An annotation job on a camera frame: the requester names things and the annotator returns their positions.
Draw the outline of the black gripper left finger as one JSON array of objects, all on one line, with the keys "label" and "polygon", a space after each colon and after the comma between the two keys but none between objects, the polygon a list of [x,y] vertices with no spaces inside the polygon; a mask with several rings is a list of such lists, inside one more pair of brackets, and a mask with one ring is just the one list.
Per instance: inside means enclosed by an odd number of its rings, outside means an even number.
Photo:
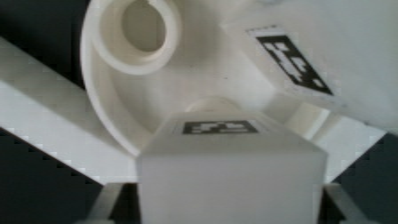
[{"label": "black gripper left finger", "polygon": [[73,224],[142,224],[135,183],[103,186],[87,217]]}]

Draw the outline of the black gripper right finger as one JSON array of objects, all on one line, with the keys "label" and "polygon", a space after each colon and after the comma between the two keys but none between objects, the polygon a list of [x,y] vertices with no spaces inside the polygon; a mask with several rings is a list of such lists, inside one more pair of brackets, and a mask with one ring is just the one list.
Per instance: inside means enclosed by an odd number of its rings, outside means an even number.
[{"label": "black gripper right finger", "polygon": [[324,186],[318,224],[373,224],[339,184]]}]

